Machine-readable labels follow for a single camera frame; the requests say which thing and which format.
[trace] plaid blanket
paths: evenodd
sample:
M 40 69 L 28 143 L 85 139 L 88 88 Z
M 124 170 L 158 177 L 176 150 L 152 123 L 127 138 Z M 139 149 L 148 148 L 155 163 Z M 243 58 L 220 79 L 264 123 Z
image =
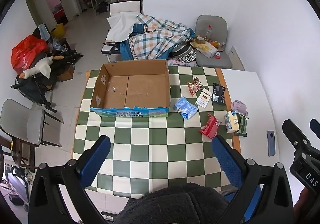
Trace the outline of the plaid blanket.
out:
M 166 59 L 175 44 L 195 36 L 193 30 L 182 23 L 139 15 L 131 37 L 121 44 L 120 51 L 131 60 Z

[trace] blue snack bag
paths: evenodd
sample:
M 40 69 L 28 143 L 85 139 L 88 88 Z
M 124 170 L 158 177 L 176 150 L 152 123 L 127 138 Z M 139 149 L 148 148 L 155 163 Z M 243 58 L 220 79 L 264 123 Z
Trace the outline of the blue snack bag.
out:
M 198 108 L 195 105 L 190 104 L 184 96 L 174 105 L 174 109 L 187 120 L 193 117 L 198 111 Z

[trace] yellow and white carton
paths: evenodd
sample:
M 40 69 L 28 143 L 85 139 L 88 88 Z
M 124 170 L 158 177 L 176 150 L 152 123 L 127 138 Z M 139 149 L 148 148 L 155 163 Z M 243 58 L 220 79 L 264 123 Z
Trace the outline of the yellow and white carton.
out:
M 229 111 L 224 119 L 226 121 L 227 133 L 234 133 L 240 129 L 236 111 Z

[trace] plastic bottle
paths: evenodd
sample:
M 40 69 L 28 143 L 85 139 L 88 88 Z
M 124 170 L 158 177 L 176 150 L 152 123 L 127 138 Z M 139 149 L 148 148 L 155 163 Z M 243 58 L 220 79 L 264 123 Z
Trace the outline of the plastic bottle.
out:
M 212 26 L 209 25 L 204 34 L 204 38 L 206 41 L 211 39 L 211 34 L 212 34 Z

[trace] white cloth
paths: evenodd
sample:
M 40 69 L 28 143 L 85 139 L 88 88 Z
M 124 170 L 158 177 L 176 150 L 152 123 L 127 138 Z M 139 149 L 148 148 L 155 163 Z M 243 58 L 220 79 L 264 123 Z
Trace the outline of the white cloth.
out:
M 106 41 L 122 42 L 129 39 L 129 35 L 133 32 L 133 25 L 140 14 L 140 12 L 120 12 L 107 18 L 111 29 Z
M 38 28 L 40 31 L 41 39 L 47 41 L 50 38 L 50 33 L 47 31 L 47 28 L 44 26 L 44 23 L 40 24 Z
M 51 74 L 51 68 L 50 65 L 53 63 L 53 57 L 43 58 L 37 62 L 37 64 L 31 68 L 26 69 L 24 71 L 24 79 L 27 79 L 28 77 L 38 74 L 41 72 L 42 75 L 44 75 L 46 78 L 50 77 Z

